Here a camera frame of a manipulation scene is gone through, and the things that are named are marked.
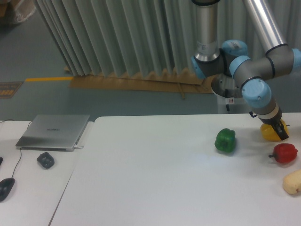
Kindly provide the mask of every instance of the green bell pepper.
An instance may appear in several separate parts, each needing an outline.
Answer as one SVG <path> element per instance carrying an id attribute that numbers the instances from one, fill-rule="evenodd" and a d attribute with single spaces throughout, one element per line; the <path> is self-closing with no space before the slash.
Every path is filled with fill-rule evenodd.
<path id="1" fill-rule="evenodd" d="M 222 129 L 216 136 L 215 147 L 223 152 L 231 153 L 235 148 L 235 131 Z"/>

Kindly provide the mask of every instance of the yellow bell pepper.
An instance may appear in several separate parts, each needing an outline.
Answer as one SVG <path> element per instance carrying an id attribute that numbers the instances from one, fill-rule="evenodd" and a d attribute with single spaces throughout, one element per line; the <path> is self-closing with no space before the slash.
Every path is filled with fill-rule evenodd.
<path id="1" fill-rule="evenodd" d="M 284 125 L 284 129 L 288 133 L 288 128 L 286 126 L 286 123 L 281 119 L 282 124 Z M 269 140 L 269 141 L 281 141 L 277 133 L 274 131 L 271 125 L 267 124 L 262 124 L 260 126 L 260 131 L 264 139 Z"/>

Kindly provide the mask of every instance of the yellow floor line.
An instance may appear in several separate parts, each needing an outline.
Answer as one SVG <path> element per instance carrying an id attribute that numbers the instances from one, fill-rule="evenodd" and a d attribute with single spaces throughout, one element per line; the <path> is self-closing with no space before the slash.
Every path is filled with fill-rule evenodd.
<path id="1" fill-rule="evenodd" d="M 62 80 L 72 80 L 74 77 L 51 77 L 51 78 L 31 78 L 25 81 L 62 81 Z"/>

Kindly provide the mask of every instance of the laptop logo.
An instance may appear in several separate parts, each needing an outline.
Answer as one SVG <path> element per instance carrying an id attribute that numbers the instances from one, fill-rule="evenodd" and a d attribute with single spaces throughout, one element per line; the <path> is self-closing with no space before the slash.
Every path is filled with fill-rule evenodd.
<path id="1" fill-rule="evenodd" d="M 48 131 L 60 131 L 60 129 L 47 129 Z"/>

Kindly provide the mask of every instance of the potato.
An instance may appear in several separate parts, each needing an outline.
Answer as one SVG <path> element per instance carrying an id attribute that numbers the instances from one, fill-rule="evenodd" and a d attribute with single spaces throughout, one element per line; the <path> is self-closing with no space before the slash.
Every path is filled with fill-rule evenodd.
<path id="1" fill-rule="evenodd" d="M 296 194 L 301 191 L 301 169 L 283 178 L 283 188 L 289 194 Z"/>

